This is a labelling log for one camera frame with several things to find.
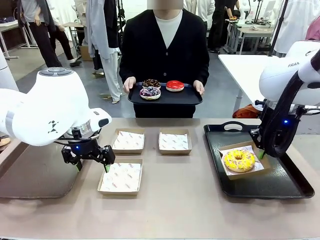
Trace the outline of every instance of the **yellow donut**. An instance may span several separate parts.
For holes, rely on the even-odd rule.
[[[248,151],[232,150],[224,156],[225,166],[237,173],[251,170],[255,165],[255,156]]]

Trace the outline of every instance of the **white t-shirt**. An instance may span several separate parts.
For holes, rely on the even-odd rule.
[[[170,44],[172,43],[178,31],[178,28],[182,20],[182,15],[183,15],[183,11],[181,10],[178,16],[176,16],[173,19],[163,20],[158,17],[155,17],[167,49],[169,48]]]

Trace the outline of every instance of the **gray shirt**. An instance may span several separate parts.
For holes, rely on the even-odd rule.
[[[37,9],[39,8],[37,0],[21,0],[21,3],[25,20],[29,23],[33,23],[35,21]],[[42,12],[39,14],[39,18],[42,23],[45,22]]]

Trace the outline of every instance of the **donut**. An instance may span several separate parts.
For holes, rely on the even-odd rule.
[[[160,98],[161,91],[159,88],[154,86],[148,86],[145,88],[142,88],[140,91],[140,97],[145,100],[156,100]]]
[[[161,85],[160,85],[160,82],[158,80],[148,79],[148,80],[144,80],[142,82],[142,87],[143,88],[156,87],[156,88],[160,89]]]
[[[255,155],[245,150],[231,150],[224,156],[225,166],[237,173],[251,170],[256,162]]]
[[[168,81],[166,83],[166,89],[170,92],[180,92],[185,88],[185,85],[180,81]]]

